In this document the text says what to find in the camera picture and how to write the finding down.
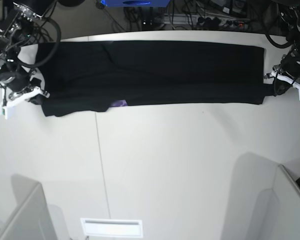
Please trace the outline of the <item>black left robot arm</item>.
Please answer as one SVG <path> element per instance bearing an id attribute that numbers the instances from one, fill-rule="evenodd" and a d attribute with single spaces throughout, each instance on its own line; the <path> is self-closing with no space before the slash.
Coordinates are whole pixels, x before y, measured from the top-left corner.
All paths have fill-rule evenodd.
<path id="1" fill-rule="evenodd" d="M 289 48 L 289 51 L 264 78 L 273 79 L 272 85 L 276 96 L 283 95 L 290 88 L 295 88 L 300 100 L 300 0 L 277 0 L 276 3 L 280 17 L 288 27 L 287 43 L 276 43 L 268 33 L 266 38 L 276 48 Z"/>

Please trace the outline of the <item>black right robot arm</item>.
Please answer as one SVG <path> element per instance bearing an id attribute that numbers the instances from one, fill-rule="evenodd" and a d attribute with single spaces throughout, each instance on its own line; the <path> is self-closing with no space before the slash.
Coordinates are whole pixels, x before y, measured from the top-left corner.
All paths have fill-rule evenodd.
<path id="1" fill-rule="evenodd" d="M 0 23 L 0 88 L 2 106 L 27 101 L 35 105 L 43 103 L 50 94 L 41 88 L 42 81 L 34 75 L 56 53 L 61 42 L 61 28 L 51 15 L 55 0 L 13 0 L 7 16 Z M 56 41 L 49 54 L 36 63 L 26 63 L 19 59 L 21 48 L 37 39 L 42 26 L 37 21 L 50 23 L 56 31 Z"/>

